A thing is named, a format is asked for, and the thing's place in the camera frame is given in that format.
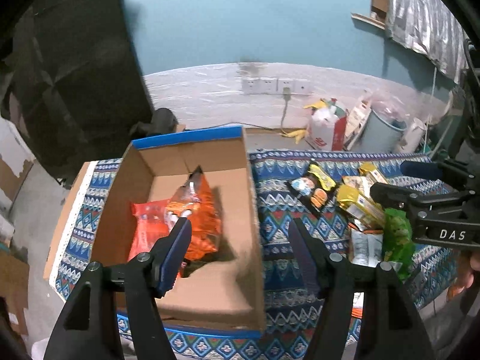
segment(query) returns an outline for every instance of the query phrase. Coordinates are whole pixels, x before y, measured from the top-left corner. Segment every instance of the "orange snack bag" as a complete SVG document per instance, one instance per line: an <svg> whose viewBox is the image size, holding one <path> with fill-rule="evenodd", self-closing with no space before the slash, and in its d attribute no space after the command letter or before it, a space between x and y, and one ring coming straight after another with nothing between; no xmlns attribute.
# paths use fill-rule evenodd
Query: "orange snack bag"
<svg viewBox="0 0 480 360"><path fill-rule="evenodd" d="M200 167L178 188L165 207L165 223L170 231L178 218L188 218L191 222L187 260L199 260L218 251L221 222L213 204L212 190Z"/></svg>
<svg viewBox="0 0 480 360"><path fill-rule="evenodd" d="M150 251L155 242L169 234L164 222L168 199L143 204L131 204L131 213L137 218L137 228L131 243L128 261L143 251Z"/></svg>

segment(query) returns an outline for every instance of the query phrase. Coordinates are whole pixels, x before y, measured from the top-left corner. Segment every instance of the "black fabric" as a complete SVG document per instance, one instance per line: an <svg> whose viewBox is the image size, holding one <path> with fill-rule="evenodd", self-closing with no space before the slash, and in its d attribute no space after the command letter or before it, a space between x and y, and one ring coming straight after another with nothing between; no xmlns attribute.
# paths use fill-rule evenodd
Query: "black fabric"
<svg viewBox="0 0 480 360"><path fill-rule="evenodd" d="M20 108L14 122L67 185L85 161L121 157L132 126L152 118L122 0L35 0L7 63L14 73L6 102Z"/></svg>
<svg viewBox="0 0 480 360"><path fill-rule="evenodd" d="M152 137L154 135L171 134L178 125L177 118L168 108L153 111L151 123L138 122L130 130L131 139Z"/></svg>

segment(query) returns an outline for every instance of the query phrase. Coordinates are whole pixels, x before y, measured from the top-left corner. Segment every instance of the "snack package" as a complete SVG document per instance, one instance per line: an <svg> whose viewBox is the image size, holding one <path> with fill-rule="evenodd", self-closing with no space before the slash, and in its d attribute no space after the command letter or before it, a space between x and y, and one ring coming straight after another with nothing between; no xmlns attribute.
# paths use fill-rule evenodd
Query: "snack package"
<svg viewBox="0 0 480 360"><path fill-rule="evenodd" d="M375 268L382 261L383 232L381 230L351 231L350 256L353 264Z"/></svg>
<svg viewBox="0 0 480 360"><path fill-rule="evenodd" d="M168 199L143 204L131 204L131 213L137 218L137 228L130 247L128 261L143 251L150 251L157 239L169 234L164 222Z"/></svg>
<svg viewBox="0 0 480 360"><path fill-rule="evenodd" d="M325 173L315 161L311 161L302 177L286 183L293 196L317 218L322 207L334 195L337 184Z"/></svg>
<svg viewBox="0 0 480 360"><path fill-rule="evenodd" d="M383 232L378 230L366 230L360 232L355 225L349 223L350 254L349 260L360 266L375 267L382 261ZM362 318L363 293L356 292L353 298L352 317Z"/></svg>
<svg viewBox="0 0 480 360"><path fill-rule="evenodd" d="M341 185L337 191L337 202L341 209L370 229L382 229L385 225L385 215L381 205L353 187Z"/></svg>
<svg viewBox="0 0 480 360"><path fill-rule="evenodd" d="M365 176L371 182L371 184L375 183L384 183L388 184L387 179L381 174L377 167L372 164L371 162L364 162L358 167L358 173L360 176Z"/></svg>
<svg viewBox="0 0 480 360"><path fill-rule="evenodd" d="M349 112L345 128L345 150L350 151L353 145L361 137L371 112L371 95L368 93L357 101L354 108Z"/></svg>
<svg viewBox="0 0 480 360"><path fill-rule="evenodd" d="M345 185L359 190L365 197L370 197L370 187L374 183L369 178L364 176L343 176L342 181Z"/></svg>
<svg viewBox="0 0 480 360"><path fill-rule="evenodd" d="M392 263L400 280L410 276L415 244L407 213L393 208L385 210L383 228L383 260Z"/></svg>
<svg viewBox="0 0 480 360"><path fill-rule="evenodd" d="M200 167L172 196L165 207L164 218L169 231L178 218L190 220L191 242L185 254L187 260L199 260L218 251L221 221L214 207L212 190Z"/></svg>
<svg viewBox="0 0 480 360"><path fill-rule="evenodd" d="M357 218L351 218L348 224L348 228L350 232L352 230L357 230L363 233L365 230L368 230L368 227L361 223Z"/></svg>

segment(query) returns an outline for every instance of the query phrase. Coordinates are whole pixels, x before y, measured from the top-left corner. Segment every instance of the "wall socket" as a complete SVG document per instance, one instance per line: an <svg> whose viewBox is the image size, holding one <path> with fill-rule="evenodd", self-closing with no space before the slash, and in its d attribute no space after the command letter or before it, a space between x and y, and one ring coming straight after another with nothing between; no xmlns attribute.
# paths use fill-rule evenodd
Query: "wall socket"
<svg viewBox="0 0 480 360"><path fill-rule="evenodd" d="M274 95L277 93L277 79L270 77L260 77L258 88L259 93L267 93L268 95Z"/></svg>
<svg viewBox="0 0 480 360"><path fill-rule="evenodd" d="M241 81L241 90L246 95L257 95L260 93L260 79L256 77L246 77L242 78Z"/></svg>
<svg viewBox="0 0 480 360"><path fill-rule="evenodd" d="M284 88L290 88L292 95L309 95L310 81L307 79L289 79L274 77L242 77L241 90L246 95L282 95Z"/></svg>
<svg viewBox="0 0 480 360"><path fill-rule="evenodd" d="M290 93L295 93L295 81L293 79L278 79L277 93L282 95L285 88L290 88Z"/></svg>

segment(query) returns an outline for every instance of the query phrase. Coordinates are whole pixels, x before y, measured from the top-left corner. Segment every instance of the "patterned tablecloth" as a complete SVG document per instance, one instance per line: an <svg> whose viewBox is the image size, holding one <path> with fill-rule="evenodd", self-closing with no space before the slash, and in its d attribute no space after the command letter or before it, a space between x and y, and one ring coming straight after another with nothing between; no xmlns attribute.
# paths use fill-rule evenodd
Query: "patterned tablecloth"
<svg viewBox="0 0 480 360"><path fill-rule="evenodd" d="M425 181L402 176L399 166L405 160L428 161L424 155L351 154L346 152L264 150L250 153L257 192L260 240L265 280L267 330L258 340L224 335L201 335L166 329L175 352L214 360L287 360L305 353L314 331L322 301L309 294L287 240L289 222L301 218L309 232L321 238L331 251L347 249L347 222L339 209L325 209L317 220L295 200L285 186L287 180L301 176L314 159L336 181L357 175L358 165L373 161L389 182L409 186L424 193L447 193L440 181ZM115 178L120 159L99 161L91 176L82 207L76 216L71 236L60 250L58 271L53 272L57 292L66 299L90 261L95 231L104 199ZM416 265L421 264L424 283L415 299L418 309L431 302L454 280L454 254L449 249L417 245ZM347 343L356 341L361 321L352 318ZM128 317L118 315L122 336L130 338Z"/></svg>

